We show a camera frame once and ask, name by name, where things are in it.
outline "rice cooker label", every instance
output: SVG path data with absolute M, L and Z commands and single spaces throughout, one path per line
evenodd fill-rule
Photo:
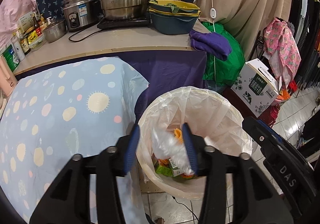
M 85 15 L 88 14 L 87 6 L 85 4 L 79 5 L 79 13 L 80 13 L 80 17 L 85 16 Z

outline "trash can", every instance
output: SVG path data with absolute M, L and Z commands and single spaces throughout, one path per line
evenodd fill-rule
M 252 139 L 242 129 L 240 112 L 218 93 L 196 87 L 181 87 L 154 100 L 139 120 L 138 161 L 149 180 L 160 189 L 178 198 L 199 200 L 203 197 L 206 177 L 180 180 L 155 172 L 152 130 L 173 131 L 188 123 L 193 134 L 208 136 L 222 153 L 239 156 L 252 152 Z

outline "leafy vegetable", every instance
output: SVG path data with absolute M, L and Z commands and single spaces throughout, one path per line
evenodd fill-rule
M 165 6 L 169 6 L 169 7 L 171 8 L 171 12 L 172 12 L 173 14 L 176 14 L 176 13 L 178 13 L 178 11 L 179 11 L 179 7 L 178 7 L 177 5 L 175 5 L 175 4 L 168 3 L 168 4 L 166 4 Z

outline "countertop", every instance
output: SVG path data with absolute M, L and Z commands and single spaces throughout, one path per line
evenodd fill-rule
M 194 29 L 209 33 L 199 21 L 196 22 Z M 72 39 L 82 39 L 98 30 L 96 26 L 92 26 Z M 68 40 L 73 33 L 68 32 L 61 39 L 53 43 L 46 43 L 40 49 L 31 51 L 13 73 L 18 75 L 63 60 L 120 51 L 193 50 L 188 34 L 164 35 L 152 26 L 102 31 L 77 43 Z

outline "orange snack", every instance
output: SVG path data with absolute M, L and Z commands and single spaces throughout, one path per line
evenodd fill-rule
M 158 161 L 159 161 L 159 163 L 162 163 L 164 165 L 168 165 L 169 164 L 169 160 L 168 159 L 165 159 L 165 160 L 159 159 Z
M 180 129 L 176 128 L 176 129 L 174 130 L 174 134 L 175 134 L 175 136 L 178 138 L 178 140 L 179 140 L 181 143 L 183 143 L 182 131 L 181 131 Z

